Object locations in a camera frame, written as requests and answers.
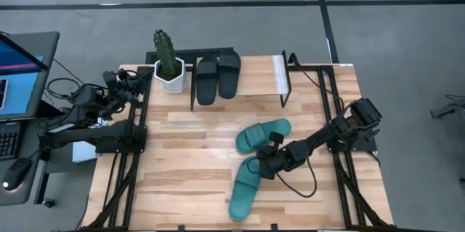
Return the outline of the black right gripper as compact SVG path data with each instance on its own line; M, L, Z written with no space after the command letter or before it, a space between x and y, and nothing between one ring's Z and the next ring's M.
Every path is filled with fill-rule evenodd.
M258 159L268 159L271 156L270 146L260 146L256 150ZM274 180L275 173L280 171L290 172L301 166L307 159L307 143L304 140L293 141L279 149L270 159L270 168L259 167L261 178Z

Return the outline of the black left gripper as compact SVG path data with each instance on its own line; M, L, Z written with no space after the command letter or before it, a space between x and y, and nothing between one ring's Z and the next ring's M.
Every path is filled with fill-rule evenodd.
M128 92L129 85L138 84L140 75L133 71L123 71L122 73L105 73L104 82L107 85L108 93L104 111L123 111L126 103L130 102L135 108L141 109L143 102Z

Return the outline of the green rubber slide sandal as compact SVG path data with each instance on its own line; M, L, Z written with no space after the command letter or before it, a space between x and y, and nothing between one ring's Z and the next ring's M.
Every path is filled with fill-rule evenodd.
M260 183L259 161L255 156L249 156L240 164L235 176L228 208L230 218L244 221L248 217Z
M269 142L271 132L287 136L291 133L291 123L287 119L276 119L253 124L239 132L235 147L240 153L251 153Z

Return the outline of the black rubber slide sandal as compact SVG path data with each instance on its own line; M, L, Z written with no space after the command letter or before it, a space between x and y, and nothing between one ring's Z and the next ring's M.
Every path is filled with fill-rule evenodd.
M218 63L218 94L224 99L233 99L238 89L241 58L233 50L223 52Z
M196 97L199 105L212 105L216 98L218 83L217 57L204 57L196 70Z

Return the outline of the wooden shelf with black legs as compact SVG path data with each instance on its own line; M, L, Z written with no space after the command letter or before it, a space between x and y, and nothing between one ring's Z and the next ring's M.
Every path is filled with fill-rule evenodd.
M272 101L279 101L280 107L284 108L292 91L286 52L281 55L243 56L241 59L235 97L224 99L217 95L209 107L233 106L275 97Z

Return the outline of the white hexagonal plant pot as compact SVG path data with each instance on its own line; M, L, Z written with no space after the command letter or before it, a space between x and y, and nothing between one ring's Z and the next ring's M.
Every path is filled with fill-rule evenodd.
M155 65L155 70L154 70L154 75L153 77L159 80L163 88L165 89L166 92L168 93L181 93L187 86L187 76L186 76L186 69L185 69L185 62L184 60L176 57L176 60L178 64L181 67L181 73L177 77L167 81L161 77L160 74L160 67L161 67L161 61L157 60L154 65Z

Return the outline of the green cactus plant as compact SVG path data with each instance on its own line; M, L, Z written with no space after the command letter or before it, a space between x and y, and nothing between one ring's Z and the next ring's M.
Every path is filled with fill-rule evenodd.
M154 33L153 41L160 61L159 76L166 81L175 79L181 74L182 66L176 59L170 36L162 29L158 29Z

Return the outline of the black perforated panel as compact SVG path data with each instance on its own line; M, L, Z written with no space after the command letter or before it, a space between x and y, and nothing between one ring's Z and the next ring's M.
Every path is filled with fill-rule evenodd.
M198 57L219 57L225 52L234 52L232 47L207 48L207 49L185 49L175 50L176 57L184 60L185 63L192 64ZM158 61L157 52L146 52L145 64L154 64Z

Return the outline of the white box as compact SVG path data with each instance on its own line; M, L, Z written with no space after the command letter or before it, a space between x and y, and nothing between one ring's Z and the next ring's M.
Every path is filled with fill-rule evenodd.
M81 163L97 158L96 148L85 141L73 143L72 162Z

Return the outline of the grey desk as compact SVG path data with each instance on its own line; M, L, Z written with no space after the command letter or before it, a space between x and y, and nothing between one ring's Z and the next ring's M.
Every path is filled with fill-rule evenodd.
M24 121L22 126L23 138L20 146L20 158L27 158L39 149L38 134L42 132L42 119L31 119ZM34 196L39 184L40 171L43 162L40 161L40 152L31 157L32 165L23 182L13 191L6 191L2 187L2 180L7 169L15 159L0 161L0 207L24 203L33 203Z

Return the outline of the black desk leg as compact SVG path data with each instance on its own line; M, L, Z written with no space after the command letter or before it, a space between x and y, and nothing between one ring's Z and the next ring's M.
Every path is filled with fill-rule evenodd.
M50 152L41 152L41 155L39 156L40 161L44 164L42 170L40 171L39 184L33 200L34 204L43 205L46 208L53 208L55 206L55 200L49 199L45 196L50 176L50 173L47 170L49 166L50 155Z

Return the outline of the black keyboard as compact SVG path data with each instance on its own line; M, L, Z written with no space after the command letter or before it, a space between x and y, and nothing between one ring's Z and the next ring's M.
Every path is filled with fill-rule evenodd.
M0 122L0 161L18 157L20 138L20 122Z

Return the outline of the black computer mouse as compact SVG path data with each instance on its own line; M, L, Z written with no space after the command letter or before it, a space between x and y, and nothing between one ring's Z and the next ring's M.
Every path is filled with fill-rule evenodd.
M29 158L19 158L8 168L5 172L2 187L6 191L13 191L25 179L29 169L31 168L32 161Z

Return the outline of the grey stand bracket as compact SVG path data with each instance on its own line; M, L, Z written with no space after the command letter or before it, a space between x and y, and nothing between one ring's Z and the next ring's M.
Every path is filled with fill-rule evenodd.
M450 100L447 105L430 111L433 119L442 119L443 116L456 113L465 121L465 95L445 95Z

